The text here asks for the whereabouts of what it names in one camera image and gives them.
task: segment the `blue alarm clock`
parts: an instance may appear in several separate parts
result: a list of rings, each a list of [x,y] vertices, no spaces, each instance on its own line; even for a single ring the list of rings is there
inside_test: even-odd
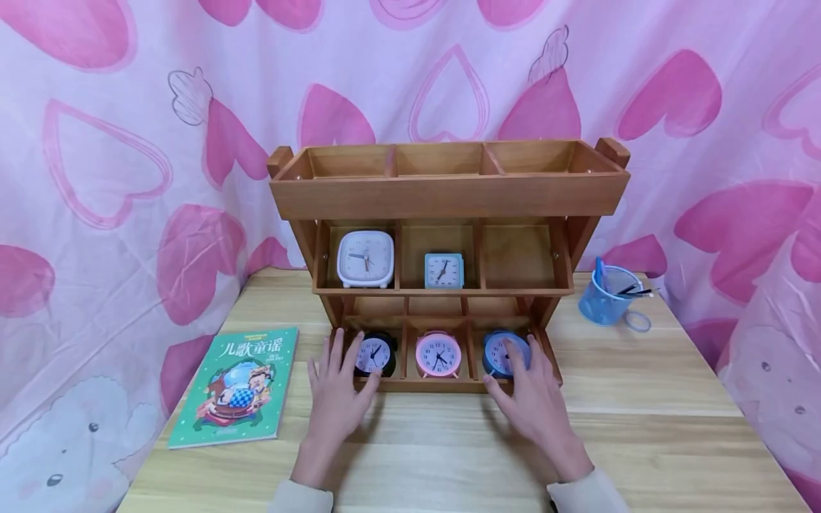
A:
[[[484,353],[482,354],[484,372],[494,378],[513,379],[513,367],[503,342],[506,338],[516,344],[525,361],[525,368],[530,369],[530,344],[514,332],[496,330],[484,336]]]
[[[427,253],[424,256],[424,288],[465,288],[465,260],[459,253]]]

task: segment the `blue mesh pen holder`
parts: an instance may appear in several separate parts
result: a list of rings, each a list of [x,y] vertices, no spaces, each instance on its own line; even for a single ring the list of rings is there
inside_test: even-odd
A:
[[[579,310],[590,322],[601,326],[612,326],[621,320],[621,317],[630,307],[633,298],[619,297],[618,292],[635,284],[633,292],[642,290],[641,280],[633,273],[615,265],[606,265],[605,280],[608,291],[599,284],[599,277],[593,271],[590,283],[579,300]]]

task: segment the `pink alarm clock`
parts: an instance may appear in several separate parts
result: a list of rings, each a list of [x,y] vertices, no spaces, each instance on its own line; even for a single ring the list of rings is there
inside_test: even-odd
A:
[[[422,378],[458,378],[459,342],[446,332],[425,333],[416,341],[416,369]]]

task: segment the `person's hand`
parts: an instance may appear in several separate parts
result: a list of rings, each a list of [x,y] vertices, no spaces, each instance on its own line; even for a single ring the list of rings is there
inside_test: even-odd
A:
[[[313,358],[308,360],[308,380],[314,404],[308,434],[300,444],[291,481],[311,488],[322,486],[339,447],[365,417],[382,376],[381,369],[372,372],[362,391],[356,393],[354,365],[365,335],[363,332],[356,335],[342,361],[344,335],[344,330],[337,329],[333,348],[329,337],[325,337],[319,370]]]
[[[516,344],[505,340],[513,367],[513,397],[508,396],[493,377],[485,375],[484,385],[499,409],[522,436],[538,446],[553,463],[561,483],[572,483],[593,472],[581,439],[573,433],[567,407],[553,376],[553,366],[533,335],[530,370]]]

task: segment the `pink heart curtain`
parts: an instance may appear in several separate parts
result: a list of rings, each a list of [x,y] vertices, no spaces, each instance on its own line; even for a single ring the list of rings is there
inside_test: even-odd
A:
[[[6,0],[0,21],[9,511],[110,511],[245,278],[302,266],[266,184],[280,144],[607,135],[633,178],[582,267],[652,277],[821,511],[821,7]]]

